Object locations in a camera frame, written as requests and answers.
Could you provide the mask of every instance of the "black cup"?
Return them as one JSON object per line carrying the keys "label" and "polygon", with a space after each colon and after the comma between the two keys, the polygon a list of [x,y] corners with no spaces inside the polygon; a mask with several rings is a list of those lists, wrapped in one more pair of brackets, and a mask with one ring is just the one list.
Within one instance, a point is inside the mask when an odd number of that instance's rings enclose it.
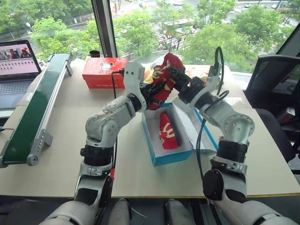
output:
{"label": "black cup", "polygon": [[92,50],[92,51],[90,51],[90,56],[92,58],[100,58],[100,52],[97,50]]}

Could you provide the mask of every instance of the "laptop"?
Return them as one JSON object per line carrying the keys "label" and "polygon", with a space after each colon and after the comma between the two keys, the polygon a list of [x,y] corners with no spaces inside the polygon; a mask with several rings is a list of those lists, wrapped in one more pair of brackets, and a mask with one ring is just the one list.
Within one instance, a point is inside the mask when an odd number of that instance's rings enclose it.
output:
{"label": "laptop", "polygon": [[0,109],[14,109],[40,72],[28,40],[0,43]]}

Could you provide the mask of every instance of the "red shoebox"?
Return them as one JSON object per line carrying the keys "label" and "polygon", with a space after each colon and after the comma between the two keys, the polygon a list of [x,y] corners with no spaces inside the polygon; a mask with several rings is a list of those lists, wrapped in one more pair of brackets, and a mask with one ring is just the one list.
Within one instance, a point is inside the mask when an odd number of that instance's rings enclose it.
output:
{"label": "red shoebox", "polygon": [[[82,76],[89,88],[113,88],[112,72],[125,68],[126,58],[90,58]],[[116,88],[124,88],[121,74],[114,74]]]}

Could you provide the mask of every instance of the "blue box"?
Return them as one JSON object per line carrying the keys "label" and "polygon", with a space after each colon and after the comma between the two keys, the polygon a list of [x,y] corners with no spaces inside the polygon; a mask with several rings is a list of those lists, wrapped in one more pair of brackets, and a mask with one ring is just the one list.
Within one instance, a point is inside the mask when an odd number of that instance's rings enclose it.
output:
{"label": "blue box", "polygon": [[[164,149],[159,139],[159,116],[166,111],[179,132],[181,145],[175,149]],[[189,108],[179,98],[165,103],[155,111],[147,110],[142,114],[142,125],[154,166],[186,160],[196,148],[196,140],[201,127],[202,117],[197,110]],[[215,154],[218,146],[209,130],[204,126],[201,138],[201,153]]]}

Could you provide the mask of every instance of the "white table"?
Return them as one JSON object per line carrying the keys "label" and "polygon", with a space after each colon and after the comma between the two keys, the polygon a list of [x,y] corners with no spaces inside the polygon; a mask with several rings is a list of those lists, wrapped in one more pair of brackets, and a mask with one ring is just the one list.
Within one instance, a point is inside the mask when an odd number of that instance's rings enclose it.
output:
{"label": "white table", "polygon": [[[71,66],[74,74],[63,81],[48,123],[47,130],[54,136],[51,147],[44,150],[37,166],[10,165],[0,169],[0,195],[74,196],[83,159],[79,152],[85,144],[85,121],[113,99],[113,90],[89,90],[81,76],[84,61],[76,59]],[[246,160],[248,196],[299,195],[300,187],[263,122],[231,79],[229,68],[225,74],[224,90],[231,91],[227,99],[236,102],[235,110],[255,122]],[[122,93],[124,90],[117,90],[117,95]],[[25,108],[18,106],[5,127],[15,128]],[[208,127],[218,141],[221,132]],[[0,133],[0,149],[11,133],[10,130]],[[202,157],[202,165],[204,171],[210,168],[206,156]],[[153,167],[141,114],[137,113],[118,136],[112,197],[204,197],[195,154],[186,161]]]}

